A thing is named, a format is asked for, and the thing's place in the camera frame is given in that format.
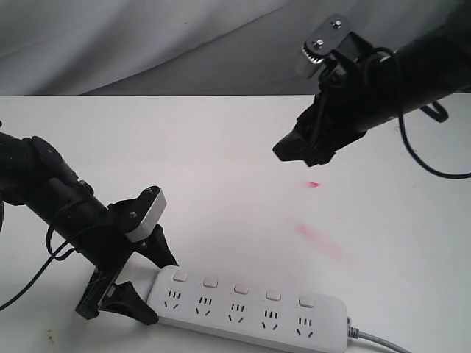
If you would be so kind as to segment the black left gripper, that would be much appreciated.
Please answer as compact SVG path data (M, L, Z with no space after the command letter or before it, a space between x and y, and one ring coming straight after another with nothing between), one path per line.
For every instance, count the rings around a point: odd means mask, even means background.
M157 313L139 296L130 281L117 284L116 279L135 252L159 269L178 266L178 262L159 224L140 242L127 239L120 225L130 200L110 204L104 217L78 237L75 249L95 265L95 270L75 311L85 319L93 319L101 311L116 313L150 326L158 322Z

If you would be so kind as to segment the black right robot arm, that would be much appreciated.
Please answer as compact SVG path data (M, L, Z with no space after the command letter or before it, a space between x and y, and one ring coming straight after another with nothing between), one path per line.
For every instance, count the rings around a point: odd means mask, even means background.
M373 46L344 16L332 15L305 40L300 56L319 92L273 152L283 162L324 165L399 114L422 110L447 120L439 100L470 91L470 3L396 51Z

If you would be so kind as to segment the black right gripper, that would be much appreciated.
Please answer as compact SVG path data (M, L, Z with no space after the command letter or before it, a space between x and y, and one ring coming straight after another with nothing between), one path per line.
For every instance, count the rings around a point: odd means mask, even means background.
M313 104L272 148L280 161L328 164L337 151L363 138L372 128L370 59L329 60L319 75Z

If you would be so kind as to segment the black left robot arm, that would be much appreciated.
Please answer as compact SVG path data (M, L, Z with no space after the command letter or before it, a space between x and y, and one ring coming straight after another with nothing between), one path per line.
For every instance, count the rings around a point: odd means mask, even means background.
M135 252L158 268L177 264L158 223L166 207L161 188L153 185L134 199L104 206L47 141L2 133L1 203L25 205L48 225L47 263L67 258L71 251L64 248L70 246L94 265L75 309L80 316L90 320L108 311L157 323L157 313L132 283L116 278Z

